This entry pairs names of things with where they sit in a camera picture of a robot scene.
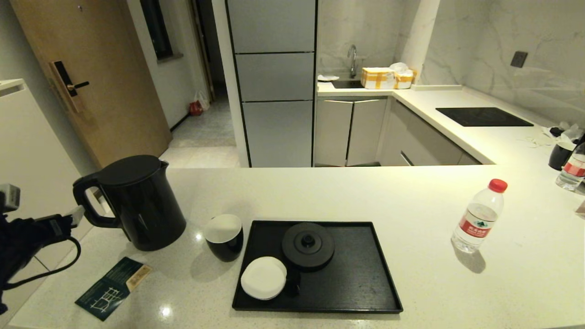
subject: tall gray cabinet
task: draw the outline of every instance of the tall gray cabinet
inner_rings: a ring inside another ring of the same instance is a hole
[[[316,0],[227,0],[252,167],[311,167]]]

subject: black mug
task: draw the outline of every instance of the black mug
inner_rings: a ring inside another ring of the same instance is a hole
[[[164,248],[185,231],[185,218],[167,181],[168,163],[152,155],[118,160],[73,183],[73,196],[85,208],[87,220],[98,227],[121,228],[136,249]],[[102,191],[115,217],[100,216],[85,191]]]
[[[225,214],[211,218],[203,236],[211,252],[224,262],[238,258],[244,245],[242,221],[236,215]]]
[[[555,145],[550,153],[549,166],[560,170],[571,157],[574,147],[575,144],[569,142],[561,142]]]

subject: window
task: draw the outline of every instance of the window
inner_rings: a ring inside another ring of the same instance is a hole
[[[159,0],[140,0],[150,39],[158,60],[171,57],[173,50],[164,26],[163,13],[160,11]]]

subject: wall outlet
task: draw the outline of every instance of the wall outlet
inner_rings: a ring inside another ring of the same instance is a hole
[[[524,66],[524,61],[526,60],[526,56],[528,56],[527,52],[515,52],[514,57],[512,58],[511,66],[515,67],[522,67]]]

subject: water bottle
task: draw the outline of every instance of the water bottle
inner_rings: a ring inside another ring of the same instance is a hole
[[[556,178],[556,184],[565,190],[574,191],[585,176],[585,143],[575,148],[569,160]]]
[[[451,241],[457,249],[475,252],[491,231],[504,208],[504,196],[508,184],[492,179],[487,189],[477,193],[455,228]]]

